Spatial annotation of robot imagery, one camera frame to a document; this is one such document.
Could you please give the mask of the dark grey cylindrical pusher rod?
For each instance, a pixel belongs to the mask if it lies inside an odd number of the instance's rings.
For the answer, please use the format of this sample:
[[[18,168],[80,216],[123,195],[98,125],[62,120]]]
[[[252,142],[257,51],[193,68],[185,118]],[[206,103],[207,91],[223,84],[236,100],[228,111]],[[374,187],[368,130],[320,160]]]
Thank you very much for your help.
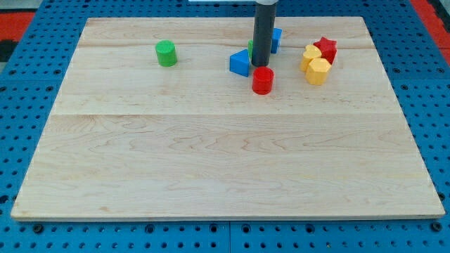
[[[252,64],[255,67],[269,64],[275,17],[276,0],[256,1],[252,47]]]

